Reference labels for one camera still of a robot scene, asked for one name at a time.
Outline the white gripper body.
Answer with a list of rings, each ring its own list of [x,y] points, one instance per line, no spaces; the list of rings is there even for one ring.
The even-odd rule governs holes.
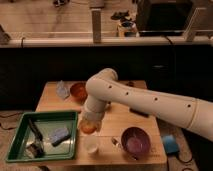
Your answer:
[[[100,124],[104,118],[105,113],[97,113],[97,112],[82,112],[82,119],[81,122],[83,124]]]

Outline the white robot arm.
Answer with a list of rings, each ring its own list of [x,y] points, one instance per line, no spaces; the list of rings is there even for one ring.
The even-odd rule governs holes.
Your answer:
[[[108,102],[117,102],[136,111],[152,114],[213,142],[213,102],[194,97],[139,89],[118,83],[114,69],[105,68],[86,82],[88,97],[83,117],[102,121]]]

